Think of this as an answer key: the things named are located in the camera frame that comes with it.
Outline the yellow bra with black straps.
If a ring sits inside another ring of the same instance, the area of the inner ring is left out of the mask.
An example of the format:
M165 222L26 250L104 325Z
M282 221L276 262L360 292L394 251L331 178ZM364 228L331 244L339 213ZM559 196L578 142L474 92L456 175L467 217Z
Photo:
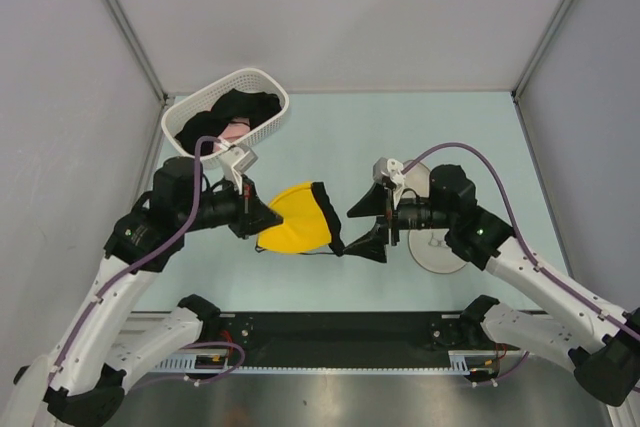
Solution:
M327 247L328 254L344 255L342 224L323 182L289 187L269 203L269 208L283 221L257 236L257 252L319 254L319 249Z

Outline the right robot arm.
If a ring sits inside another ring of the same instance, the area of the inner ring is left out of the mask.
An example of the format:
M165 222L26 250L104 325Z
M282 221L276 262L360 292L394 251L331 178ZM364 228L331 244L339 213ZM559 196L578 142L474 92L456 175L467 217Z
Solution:
M408 196L407 190L393 160L375 169L372 187L347 213L372 217L375 224L347 253L384 263L400 232L443 230L455 256L511 285L545 313L527 314L480 296L462 313L461 335L469 346L493 341L542 357L609 406L621 406L638 389L638 311L607 301L529 250L514 223L479 206L476 186L461 167L432 170L425 197Z

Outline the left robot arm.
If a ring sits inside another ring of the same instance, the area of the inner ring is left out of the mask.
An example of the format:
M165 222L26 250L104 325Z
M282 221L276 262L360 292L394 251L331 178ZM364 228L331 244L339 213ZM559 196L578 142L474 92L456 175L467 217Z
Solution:
M199 161L167 160L153 187L119 219L91 290L72 325L49 354L14 379L4 426L103 426L134 385L183 348L213 347L242 354L223 341L219 309L192 294L134 341L117 338L142 294L179 252L189 232L227 226L246 239L282 218L258 197L246 171L252 153L234 148L220 158L222 179L210 185Z

